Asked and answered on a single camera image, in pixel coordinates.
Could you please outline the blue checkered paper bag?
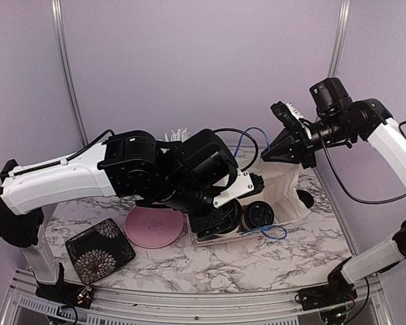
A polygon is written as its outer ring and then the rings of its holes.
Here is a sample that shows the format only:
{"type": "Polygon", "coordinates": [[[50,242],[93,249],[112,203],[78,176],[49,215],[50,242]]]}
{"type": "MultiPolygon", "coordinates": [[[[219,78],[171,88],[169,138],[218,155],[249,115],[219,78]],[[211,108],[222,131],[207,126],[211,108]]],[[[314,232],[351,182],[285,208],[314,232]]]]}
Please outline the blue checkered paper bag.
{"type": "Polygon", "coordinates": [[[238,221],[236,227],[230,232],[203,238],[198,238],[196,234],[188,231],[190,244],[192,246],[209,246],[260,237],[272,240],[287,238],[287,225],[308,216],[314,204],[313,199],[310,199],[310,203],[305,204],[297,193],[301,171],[300,165],[265,162],[258,157],[249,168],[249,172],[262,176],[265,187],[261,193],[239,200],[242,206],[241,221],[238,221]],[[269,219],[268,225],[249,227],[252,216],[247,208],[254,207],[256,201],[268,204],[273,216],[269,219]]]}

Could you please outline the stack of black lids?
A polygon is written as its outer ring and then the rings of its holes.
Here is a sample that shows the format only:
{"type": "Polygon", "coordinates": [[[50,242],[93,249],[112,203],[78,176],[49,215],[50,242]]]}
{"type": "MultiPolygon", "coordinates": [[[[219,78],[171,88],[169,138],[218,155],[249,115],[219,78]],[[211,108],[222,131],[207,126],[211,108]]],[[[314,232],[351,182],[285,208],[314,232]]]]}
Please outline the stack of black lids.
{"type": "Polygon", "coordinates": [[[306,206],[306,208],[309,209],[315,204],[313,196],[308,191],[297,190],[296,193],[301,202],[306,206]]]}

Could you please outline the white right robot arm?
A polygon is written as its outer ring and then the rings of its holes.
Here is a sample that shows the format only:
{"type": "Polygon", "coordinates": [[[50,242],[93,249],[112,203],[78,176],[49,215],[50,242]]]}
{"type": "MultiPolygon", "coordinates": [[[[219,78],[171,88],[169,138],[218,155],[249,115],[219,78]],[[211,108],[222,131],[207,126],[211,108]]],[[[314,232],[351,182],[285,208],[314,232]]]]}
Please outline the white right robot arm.
{"type": "Polygon", "coordinates": [[[307,119],[289,103],[274,103],[281,127],[261,153],[266,162],[318,172],[356,250],[323,286],[328,303],[338,302],[348,284],[406,261],[406,133],[374,98],[333,111],[307,119]]]}

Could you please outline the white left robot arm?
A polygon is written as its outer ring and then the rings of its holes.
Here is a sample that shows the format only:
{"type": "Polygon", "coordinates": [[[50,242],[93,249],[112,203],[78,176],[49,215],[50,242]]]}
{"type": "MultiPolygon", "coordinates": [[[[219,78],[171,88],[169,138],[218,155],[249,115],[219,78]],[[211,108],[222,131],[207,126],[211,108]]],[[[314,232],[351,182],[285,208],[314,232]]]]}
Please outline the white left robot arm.
{"type": "Polygon", "coordinates": [[[162,142],[146,131],[104,132],[82,150],[39,165],[9,160],[0,174],[0,236],[20,249],[37,282],[57,301],[72,295],[45,239],[44,206],[88,197],[138,196],[137,204],[197,219],[221,209],[239,168],[215,131],[162,142]]]}

